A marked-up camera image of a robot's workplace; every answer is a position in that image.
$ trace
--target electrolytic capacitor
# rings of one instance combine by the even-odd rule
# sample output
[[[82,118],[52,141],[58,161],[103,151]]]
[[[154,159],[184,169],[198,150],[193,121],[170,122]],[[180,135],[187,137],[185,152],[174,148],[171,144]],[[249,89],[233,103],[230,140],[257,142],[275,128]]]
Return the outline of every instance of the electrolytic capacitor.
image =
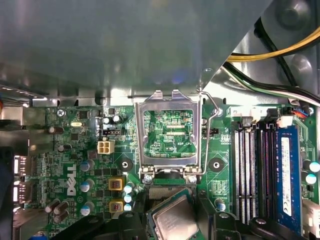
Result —
[[[114,121],[114,123],[120,124],[120,123],[122,123],[123,118],[122,118],[121,116],[119,116],[119,115],[114,115],[114,116],[112,117],[112,120]]]
[[[317,182],[317,177],[313,173],[308,173],[307,171],[301,172],[301,180],[309,185],[313,185]]]
[[[132,206],[130,204],[126,204],[123,206],[123,210],[124,211],[131,211],[132,210]]]
[[[69,216],[69,212],[67,210],[64,210],[61,214],[54,216],[53,222],[55,224],[59,224],[63,220],[65,220],[68,216]]]
[[[59,145],[57,148],[59,153],[70,151],[71,149],[72,149],[72,146],[70,144]]]
[[[130,193],[126,194],[126,195],[123,197],[123,200],[124,200],[127,204],[128,204],[128,203],[131,203],[133,196],[134,196],[134,193],[133,193],[133,192],[130,192]]]
[[[227,206],[225,202],[221,198],[217,198],[214,200],[214,206],[217,208],[218,211],[223,212],[226,210]]]
[[[61,126],[51,126],[49,127],[48,132],[49,134],[63,134],[65,130]]]
[[[111,117],[104,117],[102,121],[103,124],[111,124]]]
[[[128,182],[124,188],[123,188],[123,191],[126,193],[126,194],[129,194],[133,191],[135,185],[132,183],[132,182]]]
[[[303,169],[317,173],[320,171],[320,164],[317,161],[306,159],[302,162]]]
[[[80,169],[83,172],[88,172],[88,171],[92,170],[94,168],[94,166],[95,166],[95,162],[89,159],[87,161],[83,161],[80,164]]]
[[[61,214],[64,210],[67,209],[67,207],[69,207],[69,203],[67,201],[63,201],[61,202],[58,206],[56,206],[54,209],[53,209],[53,213],[55,215],[59,215]]]
[[[83,193],[87,193],[90,189],[92,189],[95,185],[95,182],[91,179],[87,179],[83,181],[80,185],[80,190]]]
[[[87,201],[80,209],[82,216],[88,216],[95,209],[95,205],[91,201]]]
[[[58,206],[60,204],[60,200],[59,199],[55,199],[52,202],[50,202],[46,207],[45,207],[45,212],[46,213],[51,213],[56,206]]]

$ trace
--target cable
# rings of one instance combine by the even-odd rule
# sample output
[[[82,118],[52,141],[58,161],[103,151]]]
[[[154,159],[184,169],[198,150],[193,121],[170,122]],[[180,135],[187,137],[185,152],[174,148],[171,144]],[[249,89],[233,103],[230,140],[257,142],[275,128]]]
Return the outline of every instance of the cable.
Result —
[[[264,90],[276,90],[276,91],[282,91],[282,92],[288,92],[293,94],[298,94],[305,96],[309,99],[314,100],[315,102],[320,103],[320,98],[307,90],[298,88],[298,87],[292,87],[292,86],[284,86],[284,85],[275,85],[275,84],[268,84],[268,83],[262,83],[252,80],[250,77],[245,75],[243,72],[239,71],[236,67],[234,67],[231,63],[225,62],[223,66],[232,74],[236,75],[239,79],[245,80],[250,85]]]
[[[320,37],[320,27],[318,27],[313,33],[311,33],[305,39],[303,39],[302,41],[290,47],[287,47],[278,51],[274,51],[274,52],[257,54],[257,55],[245,55],[245,56],[231,55],[228,57],[227,61],[228,62],[252,62],[252,61],[277,57],[281,54],[287,54],[290,51],[295,51],[299,48],[305,47],[306,45],[311,44],[313,41],[316,41],[319,37]]]
[[[292,51],[288,51],[286,53],[283,53],[283,54],[279,54],[278,56],[273,56],[272,58],[276,58],[276,57],[285,57],[285,56],[289,56],[289,55],[293,55],[293,54],[297,54],[299,52],[302,52],[306,49],[309,49],[309,48],[313,48],[314,46],[320,44],[320,37],[318,37],[317,39],[313,40],[312,42],[300,47],[300,48],[297,48],[295,50],[292,50]],[[231,54],[231,56],[256,56],[257,54],[246,54],[246,53],[237,53],[237,52],[233,52]]]
[[[256,21],[255,23],[255,29],[257,33],[260,35],[259,38],[262,41],[263,45],[268,49],[269,52],[275,52],[278,51],[278,48],[274,44],[274,42],[271,40],[269,35],[267,34],[264,25],[261,21],[261,17]],[[292,74],[287,62],[282,56],[277,56],[275,57],[276,62],[281,66],[286,78],[288,79],[288,82],[290,83],[291,86],[297,87],[297,81]]]
[[[278,96],[278,97],[284,97],[284,98],[289,98],[289,99],[296,99],[299,101],[304,101],[306,103],[315,105],[317,107],[320,107],[320,99],[314,99],[313,98],[313,94],[300,89],[300,88],[296,88],[296,87],[286,87],[286,86],[281,86],[281,85],[272,85],[272,84],[266,84],[263,83],[263,85],[267,85],[268,87],[263,87],[260,88],[259,86],[257,86],[256,84],[262,84],[262,83],[258,83],[255,82],[254,80],[252,80],[251,78],[249,78],[248,76],[244,75],[242,72],[240,72],[239,70],[236,71],[242,73],[245,77],[241,77],[239,76],[239,74],[235,74],[236,71],[234,71],[233,68],[231,68],[229,65],[231,65],[230,63],[228,64],[224,64],[222,66],[222,69],[239,85],[241,85],[242,87],[254,91],[254,92],[260,92],[260,93],[264,93],[264,94],[269,94],[269,95],[273,95],[273,96]],[[298,91],[298,93],[296,92],[290,92],[289,89],[286,88],[290,88],[293,90]]]

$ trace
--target ram slot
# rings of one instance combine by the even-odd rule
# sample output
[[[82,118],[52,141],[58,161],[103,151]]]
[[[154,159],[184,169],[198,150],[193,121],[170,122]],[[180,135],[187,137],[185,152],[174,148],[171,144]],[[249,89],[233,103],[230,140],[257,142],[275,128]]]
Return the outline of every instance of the ram slot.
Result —
[[[249,224],[250,221],[250,216],[251,216],[251,184],[250,184],[250,178],[251,178],[251,174],[250,174],[250,133],[249,132],[245,132],[244,134],[244,145],[245,145],[245,213],[246,213],[246,219],[245,219],[245,223]]]
[[[245,143],[244,132],[239,133],[239,160],[240,160],[240,209],[241,209],[241,221],[246,223],[246,166],[245,166]]]
[[[251,180],[251,215],[250,219],[257,216],[257,204],[256,204],[256,194],[257,194],[257,181],[256,181],[256,142],[255,133],[250,133],[250,180]]]
[[[240,157],[239,157],[239,132],[234,132],[234,160],[235,160],[235,215],[240,219]]]
[[[234,131],[235,215],[244,224],[256,217],[255,131]]]
[[[258,215],[274,217],[275,197],[275,131],[263,128],[257,131]]]

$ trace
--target blue ram module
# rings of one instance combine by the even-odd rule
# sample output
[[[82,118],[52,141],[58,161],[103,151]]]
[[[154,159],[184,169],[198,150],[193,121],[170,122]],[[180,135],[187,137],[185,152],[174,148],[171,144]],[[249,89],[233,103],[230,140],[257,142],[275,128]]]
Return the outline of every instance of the blue ram module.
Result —
[[[302,234],[301,163],[298,126],[279,128],[276,140],[277,221]]]

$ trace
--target black ram slot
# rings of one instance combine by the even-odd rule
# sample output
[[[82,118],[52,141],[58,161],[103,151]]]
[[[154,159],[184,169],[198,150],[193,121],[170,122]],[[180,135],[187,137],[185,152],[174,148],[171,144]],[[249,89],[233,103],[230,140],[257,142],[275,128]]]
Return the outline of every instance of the black ram slot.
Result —
[[[274,218],[276,187],[275,179],[275,129],[262,124],[256,131],[256,159],[258,179],[258,215]]]

